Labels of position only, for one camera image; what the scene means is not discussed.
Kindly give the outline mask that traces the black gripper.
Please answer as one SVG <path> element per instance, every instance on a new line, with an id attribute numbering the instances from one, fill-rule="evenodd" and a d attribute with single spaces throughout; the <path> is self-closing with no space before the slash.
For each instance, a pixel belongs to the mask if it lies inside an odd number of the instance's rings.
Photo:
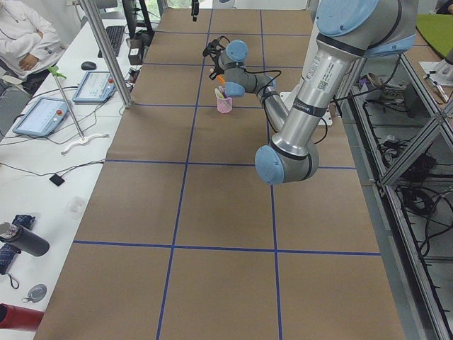
<path id="1" fill-rule="evenodd" d="M 193 22 L 197 21 L 197 16 L 199 14 L 199 1 L 192 0 L 191 1 L 191 16 Z M 221 54 L 225 51 L 226 47 L 221 44 L 222 39 L 226 39 L 226 36 L 219 36 L 218 38 L 213 39 L 209 42 L 206 48 L 202 51 L 203 57 L 210 57 L 211 60 L 214 62 L 214 68 L 210 69 L 209 78 L 214 80 L 218 73 L 223 73 L 224 69 L 220 66 L 219 59 Z"/>

